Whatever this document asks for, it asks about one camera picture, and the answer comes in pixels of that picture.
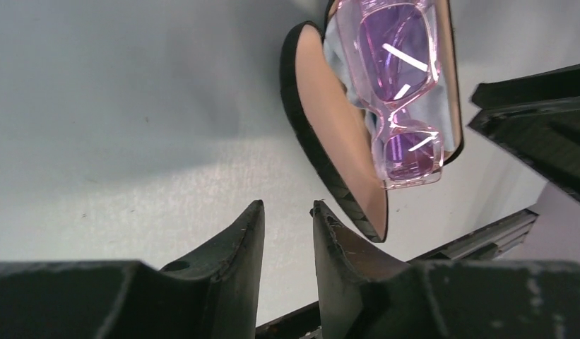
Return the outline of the light blue cleaning cloth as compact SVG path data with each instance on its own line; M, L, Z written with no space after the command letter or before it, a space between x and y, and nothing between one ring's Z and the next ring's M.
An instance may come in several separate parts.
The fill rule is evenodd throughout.
M377 116L369 111L357 96L350 79L350 72L345 62L345 55L338 34L338 26L334 18L326 25L324 56L336 77L344 85L348 101L365 111L365 125L370 133L374 133L379 125ZM440 131L444 141L444 150L446 152L454 152L463 145L463 141L460 135L461 127L453 126L449 93L450 89L446 77L441 75L438 84L422 97L407 105L406 111L410 118L423 121Z

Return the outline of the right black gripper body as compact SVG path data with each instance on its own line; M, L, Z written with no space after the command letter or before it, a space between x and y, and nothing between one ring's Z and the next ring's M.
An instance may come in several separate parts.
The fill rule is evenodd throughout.
M481 83L470 100L469 128L580 203L580 64Z

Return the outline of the pink transparent sunglasses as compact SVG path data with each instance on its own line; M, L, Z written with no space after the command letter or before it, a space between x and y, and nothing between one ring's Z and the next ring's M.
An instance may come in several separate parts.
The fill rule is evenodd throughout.
M357 96L377 116L372 154L385 189L437 181L442 134L406 111L439 81L435 1L339 1L333 18Z

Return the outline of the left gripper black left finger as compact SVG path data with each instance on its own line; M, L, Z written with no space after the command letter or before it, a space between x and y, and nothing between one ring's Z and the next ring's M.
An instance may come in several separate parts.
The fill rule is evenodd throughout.
M182 305L192 338L254 338L264 237L264 202L255 200L230 226L161 268L189 284Z

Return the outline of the black glasses case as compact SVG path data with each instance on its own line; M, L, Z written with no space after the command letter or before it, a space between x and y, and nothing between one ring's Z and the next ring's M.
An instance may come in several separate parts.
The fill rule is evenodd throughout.
M398 189L385 189L378 178L365 111L348 101L324 56L326 25L338 3L328 2L323 25L306 20L286 35L280 54L280 96L302 150L333 199L365 239L383 243L389 230L389 193ZM463 141L454 152L444 150L442 176L462 153L464 137L450 3L435 3L439 77L446 77L453 126L461 127Z

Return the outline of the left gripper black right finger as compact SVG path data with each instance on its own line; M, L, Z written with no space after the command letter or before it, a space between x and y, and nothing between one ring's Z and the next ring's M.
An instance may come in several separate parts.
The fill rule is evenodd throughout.
M325 338L373 338L390 307L391 279L409 265L344 225L323 202L312 208L319 313Z

